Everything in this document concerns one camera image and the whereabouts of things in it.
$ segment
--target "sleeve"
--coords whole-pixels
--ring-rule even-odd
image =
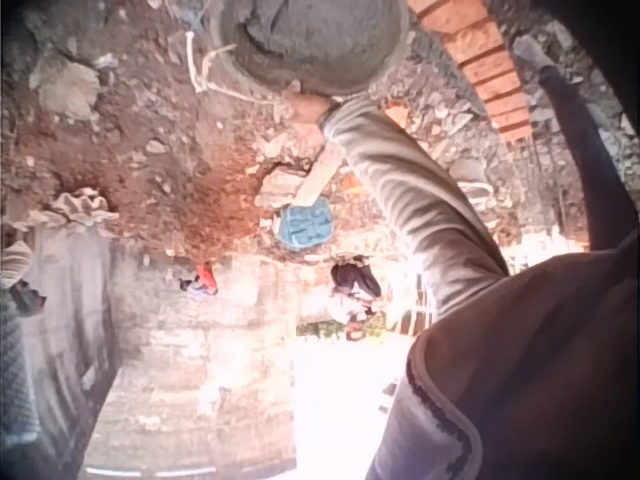
[[[508,276],[498,246],[449,174],[368,99],[322,125],[426,273],[438,317]]]

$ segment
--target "hand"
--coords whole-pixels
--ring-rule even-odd
[[[324,135],[318,121],[333,105],[331,99],[300,93],[299,82],[293,82],[282,96],[289,107],[287,120],[291,126],[310,143],[323,143]]]

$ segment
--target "red object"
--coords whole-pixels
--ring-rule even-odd
[[[215,277],[213,276],[213,271],[211,270],[211,266],[208,263],[205,263],[198,270],[198,277],[200,279],[200,283],[206,286],[209,289],[217,290],[218,282],[216,282]]]

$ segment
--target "gray garment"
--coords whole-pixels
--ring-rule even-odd
[[[637,232],[508,277],[455,181],[373,103],[346,103],[324,133],[428,273],[439,320],[409,353],[367,478],[492,478],[540,456],[589,470],[630,440]]]

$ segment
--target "gray sleeve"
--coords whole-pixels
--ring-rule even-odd
[[[420,263],[438,317],[508,276],[498,246],[455,181],[375,104],[345,103],[323,129]]]

